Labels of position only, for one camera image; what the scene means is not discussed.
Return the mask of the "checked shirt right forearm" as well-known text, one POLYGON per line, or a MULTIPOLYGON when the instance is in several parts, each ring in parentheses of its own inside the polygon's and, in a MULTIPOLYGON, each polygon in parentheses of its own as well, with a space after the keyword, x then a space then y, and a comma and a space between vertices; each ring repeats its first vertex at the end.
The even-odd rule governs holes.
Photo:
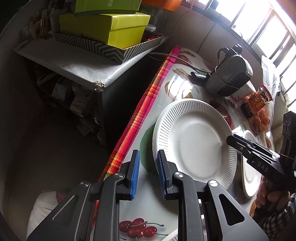
POLYGON ((295 240, 295 193, 283 211, 276 208, 268 216, 259 221, 259 226, 269 240, 295 240))

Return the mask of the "person's right hand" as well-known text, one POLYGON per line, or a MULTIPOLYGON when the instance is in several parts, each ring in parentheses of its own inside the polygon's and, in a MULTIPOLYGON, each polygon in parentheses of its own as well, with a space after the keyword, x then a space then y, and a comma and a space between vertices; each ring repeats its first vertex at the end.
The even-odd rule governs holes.
POLYGON ((267 201, 277 203, 276 210, 283 211, 288 204, 290 199, 290 193, 285 190, 280 191, 268 191, 267 190, 267 180, 264 176, 261 178, 259 189, 256 194, 255 205, 261 208, 266 204, 267 201))

